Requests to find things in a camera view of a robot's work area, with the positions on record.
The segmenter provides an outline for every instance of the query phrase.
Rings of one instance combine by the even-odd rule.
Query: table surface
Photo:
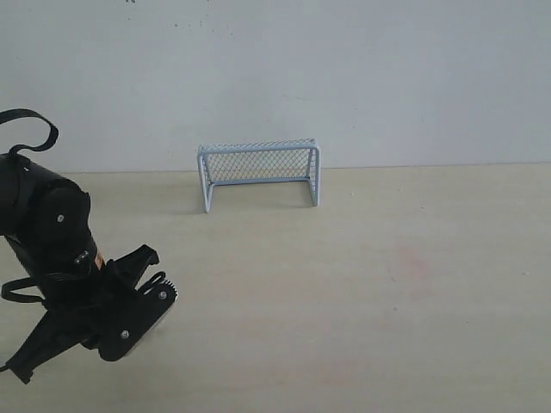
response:
[[[324,170],[319,207],[262,184],[209,214],[194,173],[70,178],[103,254],[147,243],[179,298],[122,361],[0,374],[1,412],[551,409],[551,165]],[[25,276],[4,242],[0,262]],[[5,360],[43,310],[0,312]]]

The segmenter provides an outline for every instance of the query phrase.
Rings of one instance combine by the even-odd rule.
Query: robotic arm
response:
[[[90,196],[75,182],[30,161],[19,152],[47,151],[59,131],[28,109],[0,113],[0,125],[34,117],[50,126],[43,145],[16,145],[0,155],[0,236],[5,237],[28,278],[2,286],[16,303],[41,303],[46,313],[0,371],[28,384],[34,369],[78,344],[117,361],[176,301],[174,286],[159,272],[137,287],[158,255],[147,245],[105,261],[88,226]],[[16,291],[37,287],[40,295]]]

